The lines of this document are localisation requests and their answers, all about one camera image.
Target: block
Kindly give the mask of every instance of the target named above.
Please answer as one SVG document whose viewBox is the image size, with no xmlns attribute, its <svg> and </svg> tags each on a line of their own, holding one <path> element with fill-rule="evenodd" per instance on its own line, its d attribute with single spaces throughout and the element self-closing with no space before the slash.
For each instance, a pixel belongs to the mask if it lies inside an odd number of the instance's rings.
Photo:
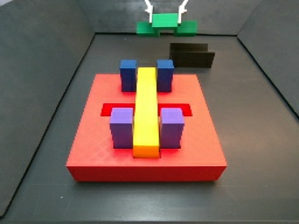
<svg viewBox="0 0 299 224">
<path fill-rule="evenodd" d="M 182 21 L 182 24 L 174 30 L 175 37 L 194 37 L 198 33 L 198 21 Z"/>
<path fill-rule="evenodd" d="M 160 32 L 152 27 L 148 22 L 136 23 L 136 34 L 143 37 L 159 37 Z"/>
<path fill-rule="evenodd" d="M 178 27 L 178 19 L 178 13 L 154 14 L 152 27 L 159 30 L 172 30 Z"/>
<path fill-rule="evenodd" d="M 174 61 L 171 59 L 159 59 L 156 61 L 156 90 L 158 92 L 172 92 L 174 82 Z"/>
<path fill-rule="evenodd" d="M 134 109 L 112 108 L 110 130 L 115 149 L 134 147 Z"/>
<path fill-rule="evenodd" d="M 71 146 L 67 168 L 83 182 L 214 181 L 227 161 L 196 74 L 175 74 L 172 92 L 158 93 L 159 103 L 191 105 L 184 117 L 182 148 L 160 149 L 160 158 L 134 158 L 132 150 L 115 150 L 104 103 L 135 103 L 136 93 L 122 93 L 116 75 L 98 74 Z"/>
<path fill-rule="evenodd" d="M 138 83 L 135 94 L 134 157 L 160 157 L 156 73 L 154 67 L 138 68 Z"/>
<path fill-rule="evenodd" d="M 175 67 L 211 68 L 215 52 L 208 52 L 208 44 L 171 43 L 170 59 Z"/>
<path fill-rule="evenodd" d="M 136 91 L 136 60 L 122 59 L 120 60 L 120 79 L 122 79 L 122 91 Z"/>
<path fill-rule="evenodd" d="M 180 108 L 162 108 L 160 148 L 180 149 L 183 136 L 183 111 Z"/>
</svg>

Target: green object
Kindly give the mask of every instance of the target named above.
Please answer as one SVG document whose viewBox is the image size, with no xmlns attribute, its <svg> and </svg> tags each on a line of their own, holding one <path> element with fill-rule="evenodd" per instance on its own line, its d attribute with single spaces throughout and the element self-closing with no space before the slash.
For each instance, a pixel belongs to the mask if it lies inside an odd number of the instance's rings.
<svg viewBox="0 0 299 224">
<path fill-rule="evenodd" d="M 136 34 L 143 37 L 159 37 L 160 30 L 172 30 L 175 37 L 194 37 L 198 33 L 198 21 L 183 21 L 178 24 L 178 13 L 154 14 L 152 23 L 138 22 Z"/>
<path fill-rule="evenodd" d="M 144 37 L 159 37 L 160 32 L 155 30 L 152 25 L 148 22 L 136 23 L 136 34 Z"/>
<path fill-rule="evenodd" d="M 194 37 L 198 33 L 198 21 L 183 21 L 174 31 L 175 37 Z"/>
<path fill-rule="evenodd" d="M 178 19 L 178 13 L 154 14 L 152 27 L 159 30 L 172 30 L 178 27 Z"/>
</svg>

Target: red base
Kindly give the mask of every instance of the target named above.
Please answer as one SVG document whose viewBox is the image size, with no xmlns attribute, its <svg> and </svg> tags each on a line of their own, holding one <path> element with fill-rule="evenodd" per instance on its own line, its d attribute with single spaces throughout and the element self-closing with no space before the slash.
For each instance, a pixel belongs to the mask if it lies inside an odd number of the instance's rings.
<svg viewBox="0 0 299 224">
<path fill-rule="evenodd" d="M 162 149 L 160 158 L 134 158 L 132 150 L 114 149 L 104 103 L 135 103 L 135 93 L 122 93 L 119 75 L 96 75 L 67 167 L 78 181 L 212 181 L 227 167 L 216 130 L 196 75 L 175 75 L 172 92 L 159 93 L 159 103 L 191 105 L 184 117 L 182 148 Z"/>
</svg>

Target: yellow bar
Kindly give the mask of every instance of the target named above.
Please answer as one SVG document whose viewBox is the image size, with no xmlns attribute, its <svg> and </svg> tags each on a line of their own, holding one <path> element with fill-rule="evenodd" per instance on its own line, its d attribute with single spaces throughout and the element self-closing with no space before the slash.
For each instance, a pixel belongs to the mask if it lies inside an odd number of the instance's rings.
<svg viewBox="0 0 299 224">
<path fill-rule="evenodd" d="M 159 120 L 155 67 L 138 68 L 134 157 L 159 158 Z"/>
</svg>

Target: blue block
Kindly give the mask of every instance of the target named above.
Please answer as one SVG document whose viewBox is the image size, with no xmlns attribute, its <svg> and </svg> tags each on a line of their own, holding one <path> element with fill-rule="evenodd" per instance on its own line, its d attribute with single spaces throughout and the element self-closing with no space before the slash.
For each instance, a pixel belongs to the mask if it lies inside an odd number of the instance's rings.
<svg viewBox="0 0 299 224">
<path fill-rule="evenodd" d="M 156 91 L 172 92 L 174 61 L 171 59 L 159 59 L 156 61 L 156 74 Z"/>
<path fill-rule="evenodd" d="M 180 108 L 162 108 L 160 148 L 180 149 L 183 136 L 183 110 Z"/>
<path fill-rule="evenodd" d="M 134 109 L 112 108 L 110 130 L 115 149 L 134 148 Z"/>
<path fill-rule="evenodd" d="M 136 91 L 136 60 L 122 59 L 120 61 L 120 79 L 122 79 L 122 91 Z"/>
</svg>

